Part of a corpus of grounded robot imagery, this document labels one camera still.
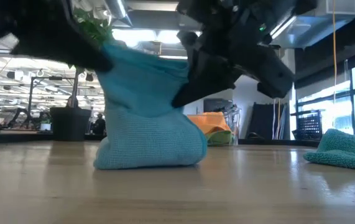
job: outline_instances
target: teal knit cloth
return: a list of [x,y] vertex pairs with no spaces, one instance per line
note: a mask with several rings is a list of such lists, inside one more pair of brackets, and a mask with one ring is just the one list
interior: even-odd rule
[[317,152],[306,153],[304,159],[316,164],[355,169],[355,136],[329,129]]
[[189,166],[206,155],[206,138],[172,100],[186,83],[186,62],[108,45],[114,68],[98,72],[104,90],[107,137],[97,169]]

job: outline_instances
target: person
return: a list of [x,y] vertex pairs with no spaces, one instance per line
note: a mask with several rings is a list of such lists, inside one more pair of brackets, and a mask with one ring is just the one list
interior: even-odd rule
[[104,135],[104,130],[105,130],[105,120],[103,119],[102,114],[98,114],[97,120],[93,128],[93,133],[97,135]]
[[[70,96],[67,100],[67,105],[65,105],[65,107],[67,108],[71,108],[72,107],[72,96]],[[79,108],[79,102],[78,99],[75,98],[75,105],[74,108]]]

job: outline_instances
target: black plant pot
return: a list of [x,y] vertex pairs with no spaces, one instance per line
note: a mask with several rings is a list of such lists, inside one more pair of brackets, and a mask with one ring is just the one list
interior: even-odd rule
[[84,141],[91,110],[51,108],[53,136],[56,141]]

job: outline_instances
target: orange cloth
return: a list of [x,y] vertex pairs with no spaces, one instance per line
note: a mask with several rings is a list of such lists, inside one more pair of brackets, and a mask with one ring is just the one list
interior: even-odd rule
[[209,134],[217,131],[231,131],[226,123],[223,112],[188,115],[188,118],[201,129],[203,134]]

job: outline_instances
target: wooden tabletop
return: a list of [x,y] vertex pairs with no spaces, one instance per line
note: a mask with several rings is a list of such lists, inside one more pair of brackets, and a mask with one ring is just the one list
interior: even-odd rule
[[217,147],[196,167],[98,171],[97,147],[0,144],[0,223],[355,223],[355,170],[305,162],[314,149]]

